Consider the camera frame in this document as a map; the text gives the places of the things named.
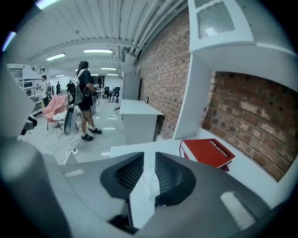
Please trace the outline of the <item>distant black office chair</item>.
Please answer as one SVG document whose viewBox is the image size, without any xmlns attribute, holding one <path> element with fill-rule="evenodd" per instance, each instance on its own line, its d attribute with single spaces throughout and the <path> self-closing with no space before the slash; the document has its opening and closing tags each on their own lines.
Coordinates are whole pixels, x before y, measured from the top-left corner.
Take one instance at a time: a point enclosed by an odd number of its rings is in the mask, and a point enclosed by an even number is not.
<svg viewBox="0 0 298 238">
<path fill-rule="evenodd" d="M 119 102 L 120 87 L 104 87 L 104 99 L 109 102 Z"/>
</svg>

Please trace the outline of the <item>pink cloth on chair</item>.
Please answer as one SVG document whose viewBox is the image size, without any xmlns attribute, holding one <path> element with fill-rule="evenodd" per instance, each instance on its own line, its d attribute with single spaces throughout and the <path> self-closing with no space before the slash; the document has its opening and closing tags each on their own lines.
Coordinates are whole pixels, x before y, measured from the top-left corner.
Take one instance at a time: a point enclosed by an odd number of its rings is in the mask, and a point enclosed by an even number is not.
<svg viewBox="0 0 298 238">
<path fill-rule="evenodd" d="M 66 109 L 67 95 L 53 96 L 49 104 L 42 109 L 43 116 L 47 121 L 47 129 L 49 123 L 57 123 L 54 116 L 62 113 Z"/>
</svg>

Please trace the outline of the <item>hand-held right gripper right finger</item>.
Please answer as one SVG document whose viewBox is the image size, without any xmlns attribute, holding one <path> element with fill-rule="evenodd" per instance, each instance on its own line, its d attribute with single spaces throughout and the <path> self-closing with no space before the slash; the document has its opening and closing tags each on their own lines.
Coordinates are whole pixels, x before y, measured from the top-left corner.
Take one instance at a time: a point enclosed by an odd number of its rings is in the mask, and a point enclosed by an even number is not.
<svg viewBox="0 0 298 238">
<path fill-rule="evenodd" d="M 161 183 L 155 213 L 139 238 L 231 238 L 255 225 L 269 206 L 227 172 L 157 152 Z"/>
</svg>

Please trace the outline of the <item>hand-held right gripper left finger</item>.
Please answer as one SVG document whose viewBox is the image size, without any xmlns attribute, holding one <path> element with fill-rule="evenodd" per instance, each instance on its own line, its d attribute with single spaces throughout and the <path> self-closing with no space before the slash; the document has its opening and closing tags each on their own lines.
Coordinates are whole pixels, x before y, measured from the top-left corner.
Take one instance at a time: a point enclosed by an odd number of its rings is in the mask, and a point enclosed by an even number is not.
<svg viewBox="0 0 298 238">
<path fill-rule="evenodd" d="M 138 237 L 129 196 L 143 173 L 143 152 L 66 165 L 45 154 L 44 162 L 71 238 Z"/>
</svg>

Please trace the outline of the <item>small white desk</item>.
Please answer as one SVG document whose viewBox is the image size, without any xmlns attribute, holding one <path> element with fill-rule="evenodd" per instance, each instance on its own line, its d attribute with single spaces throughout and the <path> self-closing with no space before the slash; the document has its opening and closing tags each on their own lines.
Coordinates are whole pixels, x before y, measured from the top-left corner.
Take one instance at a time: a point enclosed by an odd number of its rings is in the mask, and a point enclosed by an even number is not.
<svg viewBox="0 0 298 238">
<path fill-rule="evenodd" d="M 154 141 L 156 122 L 163 113 L 144 101 L 123 99 L 119 114 L 123 116 L 125 145 Z"/>
</svg>

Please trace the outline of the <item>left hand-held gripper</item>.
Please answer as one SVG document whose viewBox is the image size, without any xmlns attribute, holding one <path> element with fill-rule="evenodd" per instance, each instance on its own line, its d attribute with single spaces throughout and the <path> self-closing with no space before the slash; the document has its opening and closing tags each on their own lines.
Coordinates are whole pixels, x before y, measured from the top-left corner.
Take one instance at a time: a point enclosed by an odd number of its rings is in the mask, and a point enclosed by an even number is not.
<svg viewBox="0 0 298 238">
<path fill-rule="evenodd" d="M 0 219 L 19 238 L 71 238 L 43 155 L 17 139 L 0 139 Z"/>
</svg>

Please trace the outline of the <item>white storage shelf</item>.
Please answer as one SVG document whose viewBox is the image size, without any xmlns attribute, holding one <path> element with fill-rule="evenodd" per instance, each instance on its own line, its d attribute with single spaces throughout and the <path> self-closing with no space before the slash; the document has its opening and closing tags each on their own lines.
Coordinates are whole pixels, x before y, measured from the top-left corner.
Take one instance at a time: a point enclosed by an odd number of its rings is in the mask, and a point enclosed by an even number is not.
<svg viewBox="0 0 298 238">
<path fill-rule="evenodd" d="M 7 64 L 19 88 L 37 105 L 42 102 L 42 77 L 31 66 L 20 64 Z"/>
</svg>

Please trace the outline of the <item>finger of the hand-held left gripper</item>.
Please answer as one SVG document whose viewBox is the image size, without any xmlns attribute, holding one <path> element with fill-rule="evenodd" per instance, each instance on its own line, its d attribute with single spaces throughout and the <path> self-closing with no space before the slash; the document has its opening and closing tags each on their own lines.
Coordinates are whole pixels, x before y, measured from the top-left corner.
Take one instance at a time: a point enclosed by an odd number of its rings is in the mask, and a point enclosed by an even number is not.
<svg viewBox="0 0 298 238">
<path fill-rule="evenodd" d="M 37 126 L 33 101 L 11 75 L 4 60 L 0 64 L 0 139 L 17 138 Z"/>
</svg>

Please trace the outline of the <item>white desk with shelves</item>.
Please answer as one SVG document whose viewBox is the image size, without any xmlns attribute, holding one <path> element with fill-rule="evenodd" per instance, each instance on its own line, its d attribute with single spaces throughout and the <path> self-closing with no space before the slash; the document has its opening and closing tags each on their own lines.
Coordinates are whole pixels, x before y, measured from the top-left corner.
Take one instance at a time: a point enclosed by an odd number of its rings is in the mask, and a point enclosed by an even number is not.
<svg viewBox="0 0 298 238">
<path fill-rule="evenodd" d="M 186 91 L 173 138 L 113 146 L 110 150 L 111 157 L 137 151 L 178 153 L 181 139 L 192 136 L 211 138 L 211 133 L 202 129 L 199 122 L 207 103 L 213 71 L 250 74 L 298 92 L 298 56 L 280 47 L 258 43 L 255 46 L 221 46 L 192 51 Z M 294 160 L 289 171 L 277 182 L 243 152 L 227 142 L 223 145 L 236 156 L 230 164 L 229 174 L 252 189 L 270 208 L 290 197 L 298 181 L 298 159 Z"/>
</svg>

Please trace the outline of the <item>tall white cabinet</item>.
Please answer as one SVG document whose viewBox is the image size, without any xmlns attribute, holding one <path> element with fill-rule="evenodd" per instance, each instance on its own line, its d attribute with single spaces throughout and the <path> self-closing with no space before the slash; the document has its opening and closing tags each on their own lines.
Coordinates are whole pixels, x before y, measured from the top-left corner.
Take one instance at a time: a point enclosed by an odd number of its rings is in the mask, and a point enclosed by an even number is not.
<svg viewBox="0 0 298 238">
<path fill-rule="evenodd" d="M 124 73 L 122 78 L 122 99 L 139 100 L 141 78 L 132 73 Z"/>
</svg>

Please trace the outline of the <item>white ceiling pipes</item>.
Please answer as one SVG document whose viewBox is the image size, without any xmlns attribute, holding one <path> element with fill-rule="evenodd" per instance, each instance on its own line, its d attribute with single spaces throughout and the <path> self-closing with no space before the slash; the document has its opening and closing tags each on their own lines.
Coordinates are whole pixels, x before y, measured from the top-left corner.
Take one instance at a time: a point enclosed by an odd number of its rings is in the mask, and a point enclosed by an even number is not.
<svg viewBox="0 0 298 238">
<path fill-rule="evenodd" d="M 138 42 L 134 43 L 133 53 L 137 56 L 141 49 L 149 44 L 152 38 L 188 6 L 187 0 L 165 0 L 158 8 L 153 18 L 148 22 Z"/>
</svg>

